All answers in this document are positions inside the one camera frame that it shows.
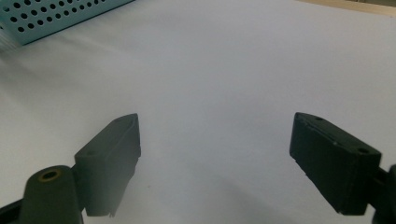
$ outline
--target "screw hole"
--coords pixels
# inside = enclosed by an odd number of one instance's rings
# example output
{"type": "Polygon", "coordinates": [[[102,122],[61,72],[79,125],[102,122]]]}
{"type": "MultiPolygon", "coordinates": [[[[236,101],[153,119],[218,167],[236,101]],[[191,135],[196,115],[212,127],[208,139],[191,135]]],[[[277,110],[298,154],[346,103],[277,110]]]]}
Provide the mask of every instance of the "screw hole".
{"type": "Polygon", "coordinates": [[[61,171],[59,170],[49,170],[46,173],[42,174],[38,180],[40,182],[49,182],[52,181],[56,178],[58,178],[61,175],[61,171]]]}
{"type": "Polygon", "coordinates": [[[362,147],[358,148],[358,151],[361,154],[369,154],[370,153],[369,150],[367,150],[366,148],[362,148],[362,147]]]}

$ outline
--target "white table surface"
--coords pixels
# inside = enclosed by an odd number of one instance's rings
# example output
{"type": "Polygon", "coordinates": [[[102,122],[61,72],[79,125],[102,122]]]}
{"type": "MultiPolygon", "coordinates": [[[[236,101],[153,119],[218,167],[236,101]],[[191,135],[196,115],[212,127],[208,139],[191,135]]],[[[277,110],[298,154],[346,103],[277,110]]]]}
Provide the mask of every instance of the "white table surface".
{"type": "Polygon", "coordinates": [[[370,223],[337,215],[289,156],[321,116],[396,163],[396,19],[293,0],[137,0],[0,54],[0,206],[138,113],[116,217],[85,223],[370,223]]]}

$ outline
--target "plastic part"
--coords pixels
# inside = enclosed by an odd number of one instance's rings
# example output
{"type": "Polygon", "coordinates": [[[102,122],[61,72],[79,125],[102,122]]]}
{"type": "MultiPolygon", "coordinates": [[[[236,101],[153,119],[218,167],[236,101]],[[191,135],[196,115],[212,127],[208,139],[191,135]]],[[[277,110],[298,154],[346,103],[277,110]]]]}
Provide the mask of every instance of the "plastic part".
{"type": "Polygon", "coordinates": [[[88,216],[114,216],[140,157],[136,114],[113,120],[76,156],[78,184],[88,216]]]}
{"type": "Polygon", "coordinates": [[[32,175],[22,202],[20,224],[82,223],[73,173],[67,166],[53,166],[32,175]]]}
{"type": "Polygon", "coordinates": [[[21,45],[133,0],[2,0],[0,27],[21,45]]]}
{"type": "Polygon", "coordinates": [[[381,153],[329,121],[296,113],[290,155],[343,215],[363,215],[381,153]]]}

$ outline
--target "white surface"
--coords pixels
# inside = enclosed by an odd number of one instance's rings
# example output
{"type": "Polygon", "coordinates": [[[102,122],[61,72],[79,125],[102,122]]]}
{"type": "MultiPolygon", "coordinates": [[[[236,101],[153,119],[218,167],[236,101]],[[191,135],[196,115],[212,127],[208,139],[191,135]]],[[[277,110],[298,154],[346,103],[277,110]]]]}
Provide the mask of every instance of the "white surface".
{"type": "Polygon", "coordinates": [[[138,113],[142,158],[113,219],[370,223],[332,210],[289,156],[321,116],[396,162],[396,20],[291,0],[138,0],[0,54],[0,205],[138,113]]]}

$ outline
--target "black mechanical part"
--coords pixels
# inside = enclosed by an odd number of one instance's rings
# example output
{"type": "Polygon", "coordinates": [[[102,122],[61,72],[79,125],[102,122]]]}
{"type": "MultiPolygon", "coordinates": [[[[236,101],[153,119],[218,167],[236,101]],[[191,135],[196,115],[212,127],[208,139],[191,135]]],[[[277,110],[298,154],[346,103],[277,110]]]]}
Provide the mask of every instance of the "black mechanical part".
{"type": "Polygon", "coordinates": [[[369,203],[373,223],[396,222],[396,166],[379,168],[376,149],[325,119],[296,113],[290,155],[337,213],[361,216],[369,203]]]}
{"type": "Polygon", "coordinates": [[[32,175],[22,200],[0,208],[0,224],[80,224],[88,216],[114,216],[141,155],[136,114],[113,120],[76,156],[72,168],[32,175]]]}
{"type": "Polygon", "coordinates": [[[53,166],[29,178],[19,223],[82,223],[75,180],[69,167],[53,166]]]}
{"type": "Polygon", "coordinates": [[[76,156],[88,216],[114,216],[140,157],[137,115],[113,120],[76,156]]]}

